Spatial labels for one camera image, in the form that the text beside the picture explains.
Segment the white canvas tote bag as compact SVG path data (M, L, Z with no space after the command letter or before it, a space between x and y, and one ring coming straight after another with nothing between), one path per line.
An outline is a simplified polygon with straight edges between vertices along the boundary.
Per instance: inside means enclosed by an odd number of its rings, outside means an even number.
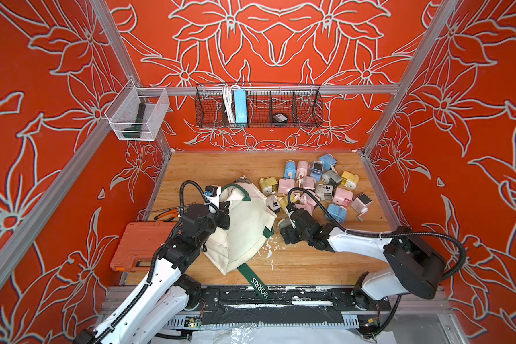
M228 203L230 225L210 236L205 255L222 275L239 271L259 298L268 302L268 286L247 262L273 235L277 215L268 207L267 197L243 176L224 186L219 200Z

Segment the blue crank pencil sharpener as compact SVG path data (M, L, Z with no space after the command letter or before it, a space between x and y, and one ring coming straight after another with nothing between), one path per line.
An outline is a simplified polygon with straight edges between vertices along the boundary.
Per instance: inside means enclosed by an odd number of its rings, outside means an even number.
M347 218L347 209L343 206L339 206L337 204L329 204L327 208L327 212L324 217L326 219L335 219L338 223L344 224Z

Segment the pink square pencil sharpener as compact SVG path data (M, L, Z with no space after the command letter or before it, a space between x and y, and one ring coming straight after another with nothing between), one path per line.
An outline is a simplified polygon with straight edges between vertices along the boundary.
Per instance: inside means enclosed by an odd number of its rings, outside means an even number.
M295 188L295 179L280 179L278 181L278 194L287 195L288 192Z

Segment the pale pink sharpener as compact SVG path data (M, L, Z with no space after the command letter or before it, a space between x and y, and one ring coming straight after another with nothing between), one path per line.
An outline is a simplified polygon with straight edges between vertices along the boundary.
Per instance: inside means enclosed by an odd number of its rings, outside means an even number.
M338 187L333 194L332 203L342 207L348 207L353 201L353 192L342 187Z

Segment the blue pencil sharpener pink cap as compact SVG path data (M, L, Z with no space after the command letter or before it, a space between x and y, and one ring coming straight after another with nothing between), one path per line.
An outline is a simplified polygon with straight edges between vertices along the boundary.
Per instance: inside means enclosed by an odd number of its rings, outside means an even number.
M284 179L294 179L296 176L296 163L293 160L288 160L285 163Z

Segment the white round pencil sharpener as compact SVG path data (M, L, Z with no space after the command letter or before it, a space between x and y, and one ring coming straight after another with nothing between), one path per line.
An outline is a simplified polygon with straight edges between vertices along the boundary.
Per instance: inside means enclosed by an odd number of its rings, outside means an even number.
M326 185L338 187L342 184L343 179L331 169L322 174L321 181Z

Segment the light blue small sharpener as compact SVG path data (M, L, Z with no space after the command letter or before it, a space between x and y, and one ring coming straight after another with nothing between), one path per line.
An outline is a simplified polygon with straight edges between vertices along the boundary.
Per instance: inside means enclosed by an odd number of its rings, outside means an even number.
M324 164L322 161L314 161L311 164L310 176L313 177L317 183L322 179Z

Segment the pink black-top pencil sharpener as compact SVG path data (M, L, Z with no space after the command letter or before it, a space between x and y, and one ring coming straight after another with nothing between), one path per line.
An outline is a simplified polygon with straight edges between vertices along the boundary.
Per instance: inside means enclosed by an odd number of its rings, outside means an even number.
M357 219L362 222L364 215L368 212L372 199L365 193L358 193L351 202L351 207L357 212Z

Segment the yellow white pencil sharpener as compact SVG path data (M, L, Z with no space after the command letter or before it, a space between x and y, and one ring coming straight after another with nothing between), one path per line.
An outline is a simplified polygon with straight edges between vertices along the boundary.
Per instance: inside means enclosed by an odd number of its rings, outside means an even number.
M349 171L344 171L341 174L341 178L342 178L341 185L347 189L352 189L352 190L357 188L359 181L360 181L360 177L358 174L351 173Z

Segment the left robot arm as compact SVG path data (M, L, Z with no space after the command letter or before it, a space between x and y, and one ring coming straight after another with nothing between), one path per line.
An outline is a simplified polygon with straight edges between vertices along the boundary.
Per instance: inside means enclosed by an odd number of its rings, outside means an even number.
M229 229L229 205L221 202L219 186L198 188L203 203L179 209L179 220L154 252L147 275L92 330L84 329L74 343L149 343L175 315L201 302L201 284L186 274L216 229Z

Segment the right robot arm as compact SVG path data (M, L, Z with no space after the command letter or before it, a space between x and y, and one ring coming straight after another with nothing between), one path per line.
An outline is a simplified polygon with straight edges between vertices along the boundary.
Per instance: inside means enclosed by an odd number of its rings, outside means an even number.
M319 207L328 223L320 224L305 209L298 208L291 199L286 206L288 228L281 229L288 244L305 242L319 251L349 252L385 262L388 268L375 273L364 272L351 292L352 303L367 310L380 300L393 295L414 295L431 300L440 282L454 276L467 262L467 250L460 240L438 232L415 232L399 226L392 232L364 232L345 228L311 191L303 188L289 190L289 195L299 192L309 196ZM453 243L457 248L457 261L451 268L447 261L425 237L435 237Z

